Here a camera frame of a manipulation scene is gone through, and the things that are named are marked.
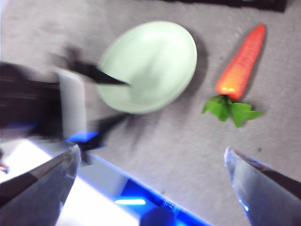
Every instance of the plate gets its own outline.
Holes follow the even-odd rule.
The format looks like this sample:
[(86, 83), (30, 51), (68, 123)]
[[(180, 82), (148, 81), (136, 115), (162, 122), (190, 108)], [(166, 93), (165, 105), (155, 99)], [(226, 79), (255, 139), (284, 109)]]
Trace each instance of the plate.
[(163, 108), (188, 86), (197, 64), (193, 37), (182, 26), (155, 21), (134, 27), (106, 50), (99, 69), (126, 85), (98, 85), (115, 110), (143, 114)]

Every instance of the black object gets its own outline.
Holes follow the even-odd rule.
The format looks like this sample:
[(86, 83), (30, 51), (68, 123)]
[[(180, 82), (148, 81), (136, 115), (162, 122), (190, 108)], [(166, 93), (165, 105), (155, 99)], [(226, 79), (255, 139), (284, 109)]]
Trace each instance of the black object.
[(79, 51), (75, 48), (67, 48), (67, 67), (77, 73), (83, 74), (100, 84), (119, 84), (128, 85), (123, 81), (119, 81), (106, 73), (100, 71), (94, 64), (80, 61)]
[(175, 226), (176, 220), (172, 212), (162, 207), (155, 207), (146, 212), (140, 219), (140, 226)]
[(80, 163), (74, 146), (52, 160), (0, 184), (1, 226), (53, 226)]
[(301, 225), (301, 183), (230, 148), (225, 163), (251, 225)]
[(78, 141), (76, 139), (73, 139), (72, 137), (67, 139), (66, 141), (77, 144), (81, 150), (82, 161), (84, 163), (91, 164), (89, 156), (87, 155), (87, 151), (104, 146), (103, 141), (106, 138), (108, 132), (113, 129), (113, 127), (118, 123), (123, 121), (127, 116), (127, 113), (123, 113), (91, 122), (91, 124), (93, 124), (94, 126), (96, 125), (95, 131), (97, 132), (97, 134), (88, 141)]
[(182, 2), (203, 2), (213, 4), (224, 4), (232, 7), (255, 7), (265, 10), (284, 12), (287, 0), (179, 0)]
[(0, 63), (1, 140), (28, 133), (61, 137), (63, 133), (59, 83), (29, 80), (36, 72)]

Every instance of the green leaf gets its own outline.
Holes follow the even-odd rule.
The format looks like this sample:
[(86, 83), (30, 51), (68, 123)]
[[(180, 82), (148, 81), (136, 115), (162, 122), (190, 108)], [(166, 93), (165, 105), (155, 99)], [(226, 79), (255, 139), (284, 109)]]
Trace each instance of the green leaf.
[(202, 113), (210, 111), (221, 121), (226, 121), (231, 115), (236, 127), (241, 127), (244, 120), (252, 120), (262, 114), (262, 112), (252, 111), (251, 109), (251, 105), (233, 103), (227, 95), (218, 95), (209, 99)]
[(216, 103), (216, 102), (208, 102), (204, 106), (203, 114), (206, 111), (210, 111), (212, 114), (216, 115), (219, 120), (226, 121), (229, 117), (229, 111), (227, 105)]
[(244, 120), (252, 120), (262, 114), (259, 111), (251, 111), (252, 106), (243, 103), (233, 103), (230, 105), (230, 114), (236, 127), (241, 127)]

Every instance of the carrot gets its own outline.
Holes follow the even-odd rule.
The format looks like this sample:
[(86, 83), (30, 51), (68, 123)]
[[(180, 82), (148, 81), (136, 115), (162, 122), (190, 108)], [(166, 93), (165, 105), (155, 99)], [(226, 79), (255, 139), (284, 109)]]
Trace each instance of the carrot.
[(258, 25), (245, 39), (239, 52), (216, 84), (216, 91), (228, 95), (232, 101), (240, 99), (246, 88), (253, 65), (260, 52), (265, 25)]
[(231, 116), (237, 127), (242, 125), (243, 120), (252, 120), (262, 114), (259, 111), (252, 111), (251, 105), (233, 103), (232, 101), (240, 99), (244, 93), (252, 68), (261, 50), (265, 30), (265, 25), (259, 24), (246, 37), (238, 53), (215, 86), (220, 95), (209, 99), (203, 113), (211, 111), (221, 121), (226, 121)]

